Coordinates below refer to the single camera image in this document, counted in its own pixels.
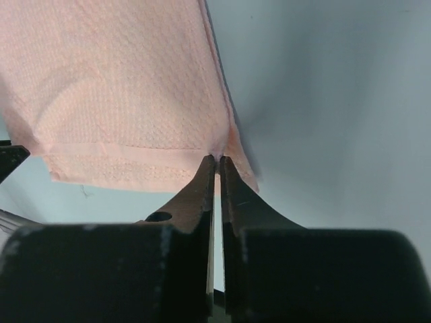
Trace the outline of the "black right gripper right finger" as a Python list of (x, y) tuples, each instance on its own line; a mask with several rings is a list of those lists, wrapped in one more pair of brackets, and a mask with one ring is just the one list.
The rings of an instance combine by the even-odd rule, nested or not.
[(225, 309), (233, 322), (429, 322), (430, 287), (401, 233), (311, 229), (220, 160)]

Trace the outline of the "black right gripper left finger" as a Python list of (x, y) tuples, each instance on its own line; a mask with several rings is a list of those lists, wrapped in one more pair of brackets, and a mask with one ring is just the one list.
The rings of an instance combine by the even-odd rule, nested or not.
[(1, 253), (2, 322), (206, 322), (216, 161), (134, 224), (27, 225)]

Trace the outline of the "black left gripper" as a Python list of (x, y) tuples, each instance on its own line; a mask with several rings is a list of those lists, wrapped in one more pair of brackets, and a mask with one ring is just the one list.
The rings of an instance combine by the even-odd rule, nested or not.
[(12, 145), (10, 140), (0, 141), (0, 184), (28, 157), (30, 152), (22, 145)]

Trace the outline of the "pale pink towel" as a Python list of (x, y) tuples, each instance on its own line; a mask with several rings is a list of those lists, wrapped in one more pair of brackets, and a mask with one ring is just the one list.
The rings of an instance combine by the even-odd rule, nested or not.
[(2, 1), (1, 112), (56, 181), (176, 192), (226, 155), (258, 187), (204, 1)]

